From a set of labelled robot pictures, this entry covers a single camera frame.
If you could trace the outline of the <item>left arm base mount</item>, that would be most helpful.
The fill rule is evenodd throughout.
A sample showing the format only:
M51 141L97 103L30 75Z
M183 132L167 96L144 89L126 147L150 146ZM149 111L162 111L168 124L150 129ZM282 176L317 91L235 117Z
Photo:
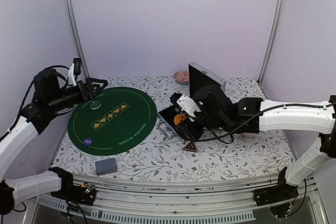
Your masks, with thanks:
M55 198L65 201L93 206L97 190L95 184L84 182L81 185L66 186L63 189L51 192L50 194Z

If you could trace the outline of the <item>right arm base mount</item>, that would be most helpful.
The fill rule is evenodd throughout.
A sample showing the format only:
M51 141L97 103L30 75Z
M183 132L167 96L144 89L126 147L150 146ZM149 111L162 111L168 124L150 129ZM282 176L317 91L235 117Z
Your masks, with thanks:
M294 199L298 196L298 186L287 184L286 180L279 180L276 185L256 189L253 191L253 200L257 206L265 206Z

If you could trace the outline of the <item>clear dealer button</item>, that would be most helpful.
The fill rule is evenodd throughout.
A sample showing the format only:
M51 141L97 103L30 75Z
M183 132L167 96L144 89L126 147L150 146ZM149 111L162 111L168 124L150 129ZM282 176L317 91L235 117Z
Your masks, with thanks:
M101 107L101 103L99 101L92 101L90 103L90 109L97 110Z

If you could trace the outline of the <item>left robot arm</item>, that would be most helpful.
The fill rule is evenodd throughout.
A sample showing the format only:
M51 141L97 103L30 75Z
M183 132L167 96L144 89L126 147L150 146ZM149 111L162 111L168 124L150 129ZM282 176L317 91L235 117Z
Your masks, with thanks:
M78 63L72 63L68 77L57 72L57 66L36 74L30 84L35 88L31 103L21 104L13 125L1 136L1 215L45 193L74 203L93 204L94 191L74 185L72 173L59 167L20 179L4 178L18 154L41 135L53 119L63 115L64 109L92 101L108 85L103 79L78 81L79 68Z

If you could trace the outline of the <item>orange big blind button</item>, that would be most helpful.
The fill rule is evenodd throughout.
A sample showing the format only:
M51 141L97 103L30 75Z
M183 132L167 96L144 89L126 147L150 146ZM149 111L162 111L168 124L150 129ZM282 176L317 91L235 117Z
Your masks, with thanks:
M185 114L177 114L174 116L173 122L177 126L184 122L187 119L187 116Z

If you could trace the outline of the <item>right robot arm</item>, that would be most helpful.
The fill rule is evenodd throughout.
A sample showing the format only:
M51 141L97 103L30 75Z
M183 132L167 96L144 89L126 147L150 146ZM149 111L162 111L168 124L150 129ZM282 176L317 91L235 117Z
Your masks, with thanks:
M335 96L317 103L278 102L243 98L236 103L216 84L206 85L191 97L176 93L171 102L182 112L175 116L175 129L192 141L205 130L226 135L273 130L317 132L311 147L278 176L271 190L276 201L284 200L322 164L335 158Z

